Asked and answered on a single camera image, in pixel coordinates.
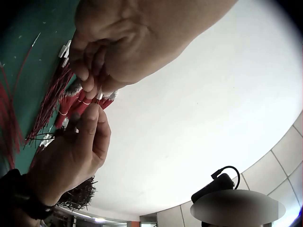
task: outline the fluorescent light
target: fluorescent light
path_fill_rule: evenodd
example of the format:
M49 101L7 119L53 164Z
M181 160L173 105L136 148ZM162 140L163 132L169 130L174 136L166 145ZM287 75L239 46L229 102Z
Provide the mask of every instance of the fluorescent light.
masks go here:
M95 222L105 222L106 220L103 218L93 218L95 219Z
M80 216L83 216L83 217L87 217L87 218L92 218L91 216L88 216L88 215L85 215L85 214L80 214L80 213L77 213L75 211L72 211L74 214L78 214Z

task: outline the black watch strap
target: black watch strap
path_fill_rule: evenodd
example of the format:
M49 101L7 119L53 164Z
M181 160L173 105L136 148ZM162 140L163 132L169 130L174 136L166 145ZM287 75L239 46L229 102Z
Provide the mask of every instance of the black watch strap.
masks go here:
M16 208L22 209L29 217L36 220L44 220L53 213L55 206L42 204L29 189L25 175L20 175L19 170L10 170L3 178L5 178L5 184L9 184L12 203Z

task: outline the wrist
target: wrist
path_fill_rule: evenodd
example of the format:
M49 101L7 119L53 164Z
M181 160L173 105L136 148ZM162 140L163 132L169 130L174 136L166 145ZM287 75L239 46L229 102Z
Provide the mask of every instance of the wrist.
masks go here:
M35 194L37 199L46 206L54 206L59 201L63 193L47 186L44 182L39 181L31 173L26 174L25 181L29 189Z

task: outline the black cable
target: black cable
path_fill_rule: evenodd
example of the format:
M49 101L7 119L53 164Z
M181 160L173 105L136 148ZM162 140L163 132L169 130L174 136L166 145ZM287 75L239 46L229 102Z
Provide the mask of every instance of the black cable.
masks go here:
M233 167L233 166L225 166L225 167L223 167L223 168L217 170L216 172L214 172L214 173L211 175L212 179L216 179L216 178L218 177L218 175L219 175L223 170L225 170L225 169L233 169L233 170L236 171L237 176L238 176L238 182L237 182L237 185L235 186L234 189L237 189L237 188L239 187L239 184L240 184L240 173L239 173L239 171L238 171L235 167Z

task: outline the black wire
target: black wire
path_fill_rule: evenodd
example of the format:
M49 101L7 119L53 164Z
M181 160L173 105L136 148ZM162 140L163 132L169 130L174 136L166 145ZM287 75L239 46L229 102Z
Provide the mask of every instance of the black wire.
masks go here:
M239 184L240 184L240 173L239 173L239 171L238 171L235 167L233 167L233 166L225 166L225 167L223 167L223 168L220 169L220 170L223 171L223 170L225 170L225 169L233 169L233 170L236 171L237 176L238 176L238 183L237 183L237 185L235 186L234 189L237 189L237 188L239 187Z

